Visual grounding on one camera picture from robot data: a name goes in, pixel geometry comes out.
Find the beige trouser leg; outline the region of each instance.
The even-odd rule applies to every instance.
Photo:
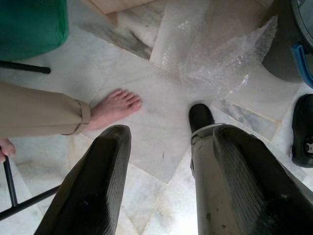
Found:
[[[0,139],[79,134],[89,121],[84,102],[0,82]]]

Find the marble floor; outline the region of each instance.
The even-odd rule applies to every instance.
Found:
[[[270,0],[228,0],[236,8],[240,31],[225,30],[224,38],[254,31]],[[130,127],[132,150],[116,235],[197,234],[195,182],[191,174],[188,109],[196,100],[186,93],[180,58],[210,1],[162,0],[164,7],[151,56],[144,58],[90,30],[105,24],[77,0],[68,1],[70,35],[64,45],[21,62],[49,66],[49,75],[0,69],[0,80],[29,88],[65,93],[94,106],[110,91],[124,88],[141,95],[143,108],[116,122]],[[232,124],[260,138],[296,178],[313,190],[313,170],[297,167],[289,158],[291,120],[297,99],[312,90],[272,76],[262,65],[248,74],[238,89],[216,98],[203,97],[215,121]],[[11,165],[19,202],[62,182],[103,130],[77,136],[13,138],[17,149]],[[4,170],[0,167],[0,210],[9,207]],[[53,196],[0,222],[2,235],[31,235]]]

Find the blue handle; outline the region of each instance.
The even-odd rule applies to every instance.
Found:
[[[298,71],[302,76],[304,82],[313,88],[313,75],[310,73],[307,59],[305,57],[303,46],[297,43],[291,47],[291,51],[297,65]]]

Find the green object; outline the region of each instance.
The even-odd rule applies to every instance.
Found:
[[[0,0],[0,60],[51,51],[67,37],[66,0]]]

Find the toe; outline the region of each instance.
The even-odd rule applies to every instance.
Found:
[[[121,94],[122,92],[123,92],[122,89],[118,89],[118,90],[116,90],[115,92],[112,92],[112,93],[109,95],[109,97],[110,97],[110,98],[114,98],[114,97],[116,97],[117,95]]]
[[[141,109],[141,106],[142,106],[142,102],[138,100],[135,103],[131,104],[129,108],[134,112],[134,111]]]
[[[129,91],[123,91],[123,93],[121,93],[120,98],[125,98],[129,95]]]
[[[127,100],[127,104],[128,104],[128,105],[131,105],[131,104],[135,103],[135,102],[138,101],[138,100],[140,100],[140,97],[137,96],[137,95],[135,95],[133,98]]]
[[[130,100],[131,98],[133,98],[135,96],[135,94],[134,93],[129,93],[127,96],[125,96],[123,99],[125,100],[125,101],[128,101],[128,100]]]

